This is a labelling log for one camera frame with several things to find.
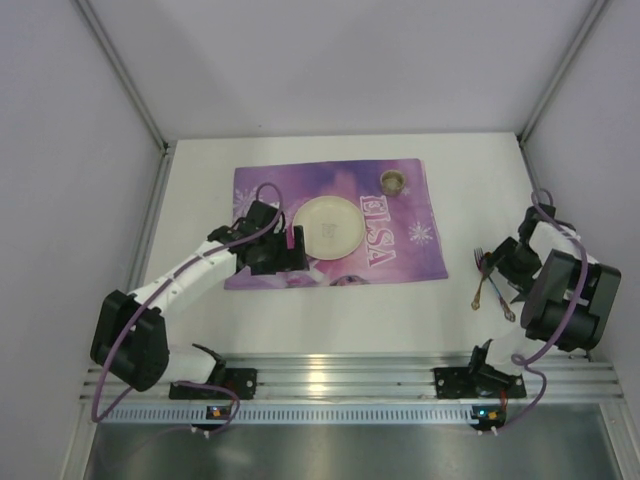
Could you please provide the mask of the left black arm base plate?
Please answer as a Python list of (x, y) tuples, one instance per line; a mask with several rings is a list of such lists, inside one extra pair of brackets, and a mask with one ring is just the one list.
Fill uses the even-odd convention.
[[(214, 372), (207, 383), (234, 392), (240, 400), (251, 400), (256, 392), (257, 370), (253, 368), (224, 368)], [(228, 399), (229, 396), (223, 392), (172, 384), (169, 398), (171, 400), (220, 400)]]

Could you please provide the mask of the iridescent metal fork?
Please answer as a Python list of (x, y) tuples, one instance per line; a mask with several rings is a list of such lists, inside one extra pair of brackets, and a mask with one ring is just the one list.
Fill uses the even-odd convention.
[(511, 307), (509, 306), (509, 304), (507, 303), (506, 299), (504, 298), (504, 296), (502, 295), (501, 291), (499, 290), (496, 282), (491, 278), (491, 276), (489, 275), (488, 279), (486, 280), (489, 282), (489, 284), (492, 286), (494, 293), (497, 296), (497, 299), (499, 301), (501, 310), (503, 312), (504, 318), (511, 322), (514, 323), (516, 321), (516, 315), (513, 312), (513, 310), (511, 309)]

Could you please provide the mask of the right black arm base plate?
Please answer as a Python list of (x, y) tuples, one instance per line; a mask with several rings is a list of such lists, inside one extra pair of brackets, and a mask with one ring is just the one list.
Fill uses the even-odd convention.
[(436, 397), (458, 399), (524, 399), (527, 396), (521, 376), (507, 375), (492, 367), (439, 367), (433, 370)]

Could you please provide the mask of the cream round plate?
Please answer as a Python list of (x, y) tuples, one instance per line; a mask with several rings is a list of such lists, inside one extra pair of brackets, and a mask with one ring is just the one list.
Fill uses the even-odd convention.
[(365, 235), (365, 220), (351, 201), (320, 196), (304, 203), (293, 218), (303, 229), (306, 254), (316, 260), (334, 261), (357, 250)]

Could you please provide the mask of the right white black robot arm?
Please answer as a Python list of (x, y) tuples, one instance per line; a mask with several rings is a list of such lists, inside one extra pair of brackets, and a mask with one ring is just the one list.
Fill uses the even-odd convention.
[(489, 339), (471, 354), (469, 373), (481, 390), (506, 390), (551, 348), (590, 351), (601, 341), (621, 272), (590, 256), (573, 228), (555, 219), (556, 208), (527, 209), (518, 237), (476, 255), (481, 281), (500, 274), (522, 304), (519, 327)]

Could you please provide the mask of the small glass cup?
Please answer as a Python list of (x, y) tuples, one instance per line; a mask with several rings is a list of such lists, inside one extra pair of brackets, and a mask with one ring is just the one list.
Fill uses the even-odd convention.
[(396, 197), (406, 186), (405, 175), (398, 170), (386, 170), (380, 176), (380, 188), (385, 196)]

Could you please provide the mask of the gold metal spoon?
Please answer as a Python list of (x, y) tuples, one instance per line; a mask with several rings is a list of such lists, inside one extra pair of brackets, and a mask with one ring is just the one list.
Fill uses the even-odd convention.
[(471, 302), (471, 309), (474, 310), (474, 311), (479, 310), (480, 306), (481, 306), (482, 288), (483, 288), (484, 282), (489, 277), (489, 275), (484, 270), (484, 264), (488, 261), (490, 256), (491, 256), (490, 252), (484, 252), (480, 248), (476, 248), (474, 250), (475, 265), (476, 265), (476, 268), (477, 268), (477, 270), (479, 271), (479, 273), (481, 275), (478, 287), (476, 289), (476, 292), (474, 294), (473, 300)]

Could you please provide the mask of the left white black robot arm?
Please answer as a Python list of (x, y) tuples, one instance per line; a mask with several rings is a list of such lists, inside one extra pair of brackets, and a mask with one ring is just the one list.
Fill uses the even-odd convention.
[(307, 268), (303, 228), (288, 226), (281, 210), (255, 200), (245, 216), (213, 230), (180, 265), (132, 292), (110, 293), (90, 357), (138, 392), (163, 382), (213, 383), (223, 358), (202, 345), (171, 345), (168, 323), (242, 271), (264, 276)]

